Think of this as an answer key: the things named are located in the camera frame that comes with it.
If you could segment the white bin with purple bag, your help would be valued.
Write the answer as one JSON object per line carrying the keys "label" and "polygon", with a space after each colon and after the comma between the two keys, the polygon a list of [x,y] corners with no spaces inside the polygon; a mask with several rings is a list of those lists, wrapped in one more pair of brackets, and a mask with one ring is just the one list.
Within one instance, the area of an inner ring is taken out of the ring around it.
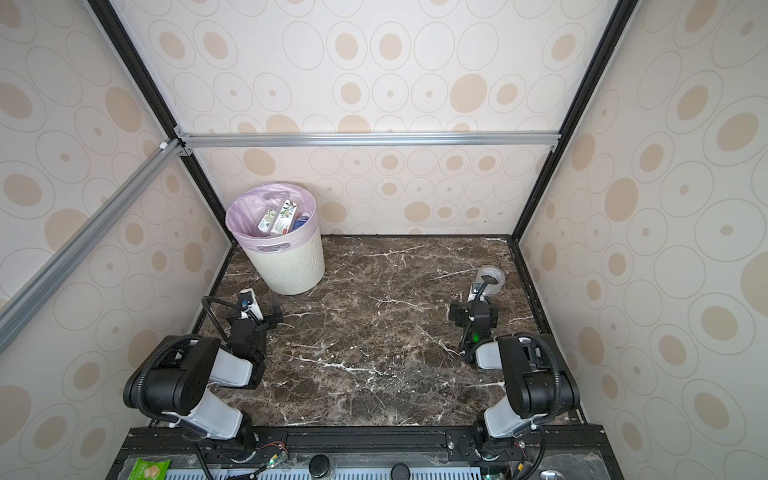
{"label": "white bin with purple bag", "polygon": [[[312,215],[285,235],[270,230],[286,199],[298,204],[296,219]],[[291,183],[271,183],[237,197],[226,213],[226,226],[267,286],[277,294],[298,295],[315,287],[325,272],[319,213],[313,195]]]}

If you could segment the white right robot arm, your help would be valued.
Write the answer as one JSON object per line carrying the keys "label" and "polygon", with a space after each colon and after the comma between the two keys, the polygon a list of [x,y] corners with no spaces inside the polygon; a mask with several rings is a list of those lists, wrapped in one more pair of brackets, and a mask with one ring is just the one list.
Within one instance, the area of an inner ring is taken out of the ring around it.
{"label": "white right robot arm", "polygon": [[502,373],[505,394],[475,422],[475,443],[518,439],[542,424],[576,409],[581,395],[566,360],[550,334],[517,332],[496,335],[499,308],[491,296],[501,280],[481,273],[466,302],[453,301],[448,318],[462,329],[460,357],[469,365]]}

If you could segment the clear bottle blue label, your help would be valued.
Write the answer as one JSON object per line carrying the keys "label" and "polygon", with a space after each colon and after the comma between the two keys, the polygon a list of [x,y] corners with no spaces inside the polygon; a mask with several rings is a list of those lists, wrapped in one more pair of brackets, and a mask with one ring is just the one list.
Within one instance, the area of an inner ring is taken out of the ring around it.
{"label": "clear bottle blue label", "polygon": [[293,224],[292,230],[295,231],[299,228],[301,228],[303,225],[305,225],[310,219],[312,215],[308,212],[303,213],[301,216],[299,216]]}

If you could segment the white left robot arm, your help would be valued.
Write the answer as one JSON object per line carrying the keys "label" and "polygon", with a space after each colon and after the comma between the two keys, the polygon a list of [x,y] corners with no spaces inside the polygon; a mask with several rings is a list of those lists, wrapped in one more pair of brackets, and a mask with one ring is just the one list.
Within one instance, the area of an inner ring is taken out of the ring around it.
{"label": "white left robot arm", "polygon": [[251,289],[240,291],[234,303],[205,296],[201,304],[218,335],[165,337],[127,380],[123,402],[201,440],[250,452],[257,441],[250,415],[209,385],[256,389],[266,371],[268,332],[283,322],[283,311],[273,303],[264,313]]}

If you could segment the white bottle green leaf label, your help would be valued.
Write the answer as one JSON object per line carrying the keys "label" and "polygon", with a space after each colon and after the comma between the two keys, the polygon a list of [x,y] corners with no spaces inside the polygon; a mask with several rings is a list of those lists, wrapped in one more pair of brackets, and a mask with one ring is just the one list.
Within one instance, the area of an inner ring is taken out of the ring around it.
{"label": "white bottle green leaf label", "polygon": [[288,198],[277,211],[270,232],[273,235],[285,235],[289,233],[296,220],[298,204]]}

